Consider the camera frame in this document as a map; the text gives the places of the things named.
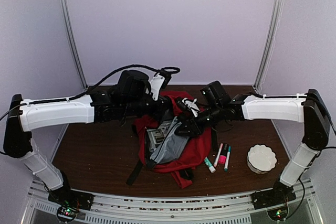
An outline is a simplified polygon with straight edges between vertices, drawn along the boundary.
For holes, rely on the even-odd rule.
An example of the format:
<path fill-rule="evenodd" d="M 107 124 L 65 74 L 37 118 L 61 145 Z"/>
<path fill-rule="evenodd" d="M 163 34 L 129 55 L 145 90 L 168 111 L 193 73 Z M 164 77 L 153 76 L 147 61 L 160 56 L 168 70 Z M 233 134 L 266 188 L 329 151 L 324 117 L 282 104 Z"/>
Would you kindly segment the red backpack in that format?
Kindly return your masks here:
<path fill-rule="evenodd" d="M 182 113 L 182 110 L 176 105 L 175 99 L 178 97 L 192 99 L 193 97 L 185 91 L 163 91 L 162 94 L 165 97 L 170 97 L 173 103 L 174 117 L 177 117 Z M 196 137 L 190 137 L 180 157 L 172 162 L 166 164 L 158 164 L 153 169 L 150 169 L 146 165 L 146 160 L 149 151 L 146 148 L 149 147 L 149 140 L 146 137 L 147 129 L 157 129 L 161 123 L 154 117 L 144 115 L 139 119 L 136 119 L 132 125 L 132 130 L 139 139 L 139 160 L 126 181 L 126 184 L 131 186 L 137 179 L 142 167 L 146 167 L 156 173 L 170 173 L 180 188 L 184 189 L 190 186 L 193 182 L 193 170 L 204 162 L 204 158 L 207 157 L 211 151 L 213 136 L 210 128 L 206 128 L 202 135 Z"/>

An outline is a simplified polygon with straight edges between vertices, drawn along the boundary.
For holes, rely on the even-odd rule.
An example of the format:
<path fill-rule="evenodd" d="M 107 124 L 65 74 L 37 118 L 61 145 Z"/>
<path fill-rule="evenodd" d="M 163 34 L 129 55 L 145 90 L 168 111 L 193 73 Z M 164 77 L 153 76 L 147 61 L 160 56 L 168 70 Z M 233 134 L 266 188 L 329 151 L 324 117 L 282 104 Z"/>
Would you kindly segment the grey pencil pouch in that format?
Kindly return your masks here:
<path fill-rule="evenodd" d="M 163 142 L 152 153 L 149 147 L 146 148 L 149 151 L 146 165 L 150 169 L 153 169 L 158 164 L 166 164 L 177 160 L 190 139 L 189 136 L 178 136 L 175 134 L 176 128 L 182 125 L 182 122 L 177 117 L 167 121 L 172 121 L 172 123 Z"/>

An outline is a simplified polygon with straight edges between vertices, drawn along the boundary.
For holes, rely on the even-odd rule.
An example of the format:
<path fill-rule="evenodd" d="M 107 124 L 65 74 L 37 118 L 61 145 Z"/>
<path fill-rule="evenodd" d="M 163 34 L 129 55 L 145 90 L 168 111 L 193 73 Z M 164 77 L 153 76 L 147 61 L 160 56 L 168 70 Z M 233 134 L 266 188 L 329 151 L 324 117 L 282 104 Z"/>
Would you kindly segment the grey notebook with barcodes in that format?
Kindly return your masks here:
<path fill-rule="evenodd" d="M 156 148 L 163 142 L 169 131 L 171 123 L 172 121 L 164 121 L 157 129 L 146 130 L 150 141 L 149 150 L 151 153 L 154 152 Z"/>

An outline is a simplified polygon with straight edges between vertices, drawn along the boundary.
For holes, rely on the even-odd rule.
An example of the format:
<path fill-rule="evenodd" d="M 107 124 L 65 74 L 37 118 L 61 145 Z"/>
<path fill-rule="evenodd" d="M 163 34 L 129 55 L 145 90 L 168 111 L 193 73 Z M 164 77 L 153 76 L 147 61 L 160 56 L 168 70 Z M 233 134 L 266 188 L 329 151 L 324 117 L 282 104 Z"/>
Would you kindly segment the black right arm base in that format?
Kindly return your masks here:
<path fill-rule="evenodd" d="M 296 198 L 293 187 L 288 187 L 279 181 L 274 183 L 272 189 L 256 191 L 251 194 L 251 200 L 255 210 L 285 204 Z"/>

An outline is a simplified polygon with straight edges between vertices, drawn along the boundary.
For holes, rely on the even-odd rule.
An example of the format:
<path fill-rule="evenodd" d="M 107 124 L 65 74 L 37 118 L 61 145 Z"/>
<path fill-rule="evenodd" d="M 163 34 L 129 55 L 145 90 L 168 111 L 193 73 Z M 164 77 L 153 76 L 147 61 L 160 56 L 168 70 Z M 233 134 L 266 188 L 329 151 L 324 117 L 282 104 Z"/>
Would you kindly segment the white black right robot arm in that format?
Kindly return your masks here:
<path fill-rule="evenodd" d="M 268 119 L 304 124 L 302 143 L 269 192 L 269 199 L 274 204 L 281 203 L 289 196 L 293 185 L 309 164 L 327 147 L 330 132 L 335 131 L 330 113 L 315 89 L 295 95 L 268 96 L 249 93 L 231 98 L 221 83 L 214 81 L 204 87 L 201 93 L 208 107 L 193 117 L 181 114 L 181 125 L 175 130 L 176 135 L 197 137 L 207 127 L 223 120 Z"/>

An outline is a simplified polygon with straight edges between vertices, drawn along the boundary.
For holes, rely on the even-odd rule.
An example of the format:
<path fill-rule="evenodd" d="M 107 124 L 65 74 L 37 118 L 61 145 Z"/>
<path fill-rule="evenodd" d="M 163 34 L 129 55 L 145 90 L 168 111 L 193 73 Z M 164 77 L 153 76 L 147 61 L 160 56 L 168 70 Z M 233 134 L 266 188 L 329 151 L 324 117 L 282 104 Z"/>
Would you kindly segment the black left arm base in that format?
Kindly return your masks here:
<path fill-rule="evenodd" d="M 94 200 L 94 195 L 91 193 L 72 190 L 66 179 L 64 179 L 63 185 L 60 188 L 51 190 L 45 186 L 45 190 L 49 193 L 49 201 L 73 210 L 90 210 Z"/>

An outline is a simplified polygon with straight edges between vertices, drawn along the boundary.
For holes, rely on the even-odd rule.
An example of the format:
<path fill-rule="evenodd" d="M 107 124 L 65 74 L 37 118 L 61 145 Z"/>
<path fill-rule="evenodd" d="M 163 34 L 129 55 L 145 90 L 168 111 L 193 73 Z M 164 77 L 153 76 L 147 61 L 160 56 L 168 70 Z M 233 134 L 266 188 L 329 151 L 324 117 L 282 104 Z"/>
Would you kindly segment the white pink marker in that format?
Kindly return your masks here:
<path fill-rule="evenodd" d="M 220 158 L 220 154 L 221 154 L 222 148 L 223 148 L 223 143 L 220 143 L 219 148 L 218 148 L 218 152 L 217 152 L 217 155 L 216 155 L 214 164 L 213 164 L 214 167 L 216 167 L 217 164 L 218 164 L 218 161 L 219 161 L 219 158 Z"/>

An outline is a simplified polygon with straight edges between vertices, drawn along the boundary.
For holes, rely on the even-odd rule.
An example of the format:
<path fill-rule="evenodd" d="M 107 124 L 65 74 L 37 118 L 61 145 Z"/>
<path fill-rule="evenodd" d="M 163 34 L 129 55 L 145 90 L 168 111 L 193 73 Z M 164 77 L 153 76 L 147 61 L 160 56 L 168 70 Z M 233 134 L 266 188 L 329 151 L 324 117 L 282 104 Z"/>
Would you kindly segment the white green glue stick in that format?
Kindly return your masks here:
<path fill-rule="evenodd" d="M 209 170 L 211 173 L 216 172 L 215 167 L 214 167 L 213 164 L 210 162 L 210 160 L 208 159 L 208 157 L 205 157 L 205 158 L 204 158 L 204 163 L 205 163 L 205 165 L 207 166 L 208 170 Z"/>

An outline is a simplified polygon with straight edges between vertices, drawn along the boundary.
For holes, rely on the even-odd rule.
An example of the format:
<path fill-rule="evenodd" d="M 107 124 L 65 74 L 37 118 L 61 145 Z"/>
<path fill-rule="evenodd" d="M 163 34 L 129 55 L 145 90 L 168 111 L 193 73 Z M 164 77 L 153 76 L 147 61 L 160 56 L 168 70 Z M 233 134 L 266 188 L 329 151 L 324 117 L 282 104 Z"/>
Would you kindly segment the black pink highlighter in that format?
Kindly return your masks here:
<path fill-rule="evenodd" d="M 223 147 L 222 147 L 219 159 L 218 159 L 219 164 L 225 164 L 227 153 L 228 153 L 228 148 L 229 148 L 229 145 L 227 143 L 223 144 Z"/>

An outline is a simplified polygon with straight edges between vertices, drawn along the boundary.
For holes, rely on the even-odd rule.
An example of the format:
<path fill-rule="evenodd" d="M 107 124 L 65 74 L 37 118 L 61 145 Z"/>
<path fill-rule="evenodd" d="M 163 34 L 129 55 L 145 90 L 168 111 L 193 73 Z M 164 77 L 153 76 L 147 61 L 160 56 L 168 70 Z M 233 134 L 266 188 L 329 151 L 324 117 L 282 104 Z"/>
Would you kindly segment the white teal marker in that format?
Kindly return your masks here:
<path fill-rule="evenodd" d="M 232 147 L 229 146 L 227 156 L 226 156 L 226 160 L 225 160 L 225 165 L 224 165 L 224 171 L 225 172 L 228 171 L 229 157 L 230 157 L 231 149 L 232 149 Z"/>

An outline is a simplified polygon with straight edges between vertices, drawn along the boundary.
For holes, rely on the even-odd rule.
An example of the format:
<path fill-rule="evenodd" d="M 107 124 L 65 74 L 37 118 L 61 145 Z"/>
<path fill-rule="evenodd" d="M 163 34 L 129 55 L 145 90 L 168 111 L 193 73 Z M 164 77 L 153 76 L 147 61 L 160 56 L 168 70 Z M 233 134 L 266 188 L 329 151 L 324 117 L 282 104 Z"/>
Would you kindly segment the white scalloped dish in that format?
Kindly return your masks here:
<path fill-rule="evenodd" d="M 276 154 L 264 144 L 254 145 L 247 153 L 247 166 L 256 174 L 266 174 L 274 169 L 276 164 Z"/>

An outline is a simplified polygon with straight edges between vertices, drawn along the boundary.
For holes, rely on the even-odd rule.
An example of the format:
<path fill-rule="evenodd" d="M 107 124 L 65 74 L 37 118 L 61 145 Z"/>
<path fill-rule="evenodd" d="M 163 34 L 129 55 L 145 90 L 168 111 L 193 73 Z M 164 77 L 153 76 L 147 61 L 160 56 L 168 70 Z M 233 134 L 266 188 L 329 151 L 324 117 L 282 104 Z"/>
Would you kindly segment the aluminium front rail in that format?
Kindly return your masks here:
<path fill-rule="evenodd" d="M 278 210 L 289 211 L 285 223 L 325 223 L 310 180 L 294 186 L 296 199 L 255 208 L 251 191 L 204 197 L 131 197 L 93 193 L 89 210 L 71 223 L 277 223 Z"/>

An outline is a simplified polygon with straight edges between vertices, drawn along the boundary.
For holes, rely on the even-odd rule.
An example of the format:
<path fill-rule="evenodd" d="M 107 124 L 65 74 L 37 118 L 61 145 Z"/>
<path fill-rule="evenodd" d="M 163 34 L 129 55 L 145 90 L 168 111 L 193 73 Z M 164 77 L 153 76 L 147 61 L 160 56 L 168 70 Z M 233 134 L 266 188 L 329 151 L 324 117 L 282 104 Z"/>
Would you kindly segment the left aluminium frame post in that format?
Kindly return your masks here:
<path fill-rule="evenodd" d="M 85 90 L 88 87 L 88 85 L 87 85 L 83 67 L 82 67 L 82 64 L 79 58 L 77 45 L 75 42 L 75 36 L 74 36 L 74 32 L 73 32 L 72 25 L 71 25 L 67 0 L 60 0 L 60 4 L 61 4 L 62 16 L 63 16 L 64 23 L 65 23 L 66 35 L 67 35 L 67 39 L 68 39 L 68 43 L 70 47 L 71 56 L 74 60 L 75 69 L 78 74 L 81 86 Z"/>

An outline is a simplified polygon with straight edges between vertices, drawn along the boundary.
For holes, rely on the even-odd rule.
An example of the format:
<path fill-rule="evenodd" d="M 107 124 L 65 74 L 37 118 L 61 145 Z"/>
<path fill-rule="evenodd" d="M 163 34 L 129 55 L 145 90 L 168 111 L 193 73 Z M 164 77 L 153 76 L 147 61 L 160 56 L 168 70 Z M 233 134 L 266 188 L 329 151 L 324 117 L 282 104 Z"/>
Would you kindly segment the aluminium frame post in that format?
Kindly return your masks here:
<path fill-rule="evenodd" d="M 254 83 L 254 89 L 256 91 L 262 90 L 262 85 L 265 82 L 267 71 L 270 65 L 272 52 L 275 46 L 275 35 L 280 24 L 282 9 L 284 5 L 284 0 L 274 0 L 270 24 L 266 36 L 266 42 L 264 45 L 261 62 L 257 72 L 256 80 Z"/>
<path fill-rule="evenodd" d="M 75 36 L 74 36 L 74 32 L 73 32 L 72 25 L 71 25 L 67 0 L 60 0 L 60 4 L 61 4 L 62 16 L 63 16 L 64 23 L 65 23 L 66 35 L 67 35 L 67 39 L 68 39 L 68 43 L 70 47 L 71 56 L 74 60 L 75 69 L 78 74 L 81 86 L 85 90 L 88 87 L 88 85 L 87 85 L 83 67 L 82 67 L 82 64 L 79 58 L 77 45 L 75 42 Z"/>

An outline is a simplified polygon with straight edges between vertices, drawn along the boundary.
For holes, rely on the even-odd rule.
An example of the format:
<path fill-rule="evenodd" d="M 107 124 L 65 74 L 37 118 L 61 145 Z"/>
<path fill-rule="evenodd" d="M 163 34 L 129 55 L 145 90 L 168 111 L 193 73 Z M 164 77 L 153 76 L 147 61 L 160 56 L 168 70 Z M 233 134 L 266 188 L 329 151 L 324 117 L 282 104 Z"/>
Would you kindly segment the right aluminium frame post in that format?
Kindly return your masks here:
<path fill-rule="evenodd" d="M 275 35 L 280 24 L 282 9 L 284 5 L 284 0 L 274 0 L 270 24 L 266 36 L 266 42 L 264 45 L 261 62 L 257 72 L 256 80 L 254 83 L 254 89 L 256 91 L 262 90 L 262 85 L 265 82 L 267 71 L 270 65 L 272 52 L 275 46 Z"/>

